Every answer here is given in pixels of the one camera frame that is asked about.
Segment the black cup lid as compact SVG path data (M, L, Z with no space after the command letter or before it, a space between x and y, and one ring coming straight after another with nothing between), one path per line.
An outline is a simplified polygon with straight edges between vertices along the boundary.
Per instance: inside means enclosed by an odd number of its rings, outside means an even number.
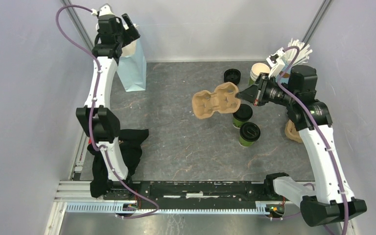
M241 126L239 135L244 141L255 142L260 138L261 130L256 124L252 122L246 122Z
M239 109L233 113L233 117L239 121L248 121L253 116L253 109L247 104L241 104Z

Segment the light blue paper bag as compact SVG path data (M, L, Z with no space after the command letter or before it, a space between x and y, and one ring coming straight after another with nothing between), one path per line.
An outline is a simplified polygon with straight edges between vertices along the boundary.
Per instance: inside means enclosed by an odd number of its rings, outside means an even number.
M126 92L146 90L146 66L140 39L122 48L117 74Z

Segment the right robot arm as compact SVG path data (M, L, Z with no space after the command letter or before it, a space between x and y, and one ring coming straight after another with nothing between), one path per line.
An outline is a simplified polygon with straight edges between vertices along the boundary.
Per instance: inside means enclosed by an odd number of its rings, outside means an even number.
M366 202L351 190L335 149L332 119L327 105L316 99L316 69L297 65L287 83L277 84L263 73L236 97L262 106L272 102L287 109L301 137L315 178L315 190L286 173L266 176L263 194L270 200L283 196L299 207L307 225L314 227L347 222L367 211Z

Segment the green paper coffee cup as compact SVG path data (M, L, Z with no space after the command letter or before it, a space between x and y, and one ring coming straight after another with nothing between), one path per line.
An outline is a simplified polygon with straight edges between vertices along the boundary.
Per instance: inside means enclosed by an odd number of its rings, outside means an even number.
M247 140L243 138L242 136L239 137L238 142L242 147L249 147L255 143L255 141Z

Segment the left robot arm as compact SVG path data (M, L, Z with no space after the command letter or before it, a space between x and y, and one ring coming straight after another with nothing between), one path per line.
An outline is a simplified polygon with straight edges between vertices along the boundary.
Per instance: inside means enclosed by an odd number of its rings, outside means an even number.
M96 12L98 30L90 55L94 73L90 93L76 117L89 137L88 150L102 162L103 179L126 181L135 173L141 153L140 144L147 138L147 130L121 129L118 117L110 109L113 78L117 72L122 48L140 37L127 14Z

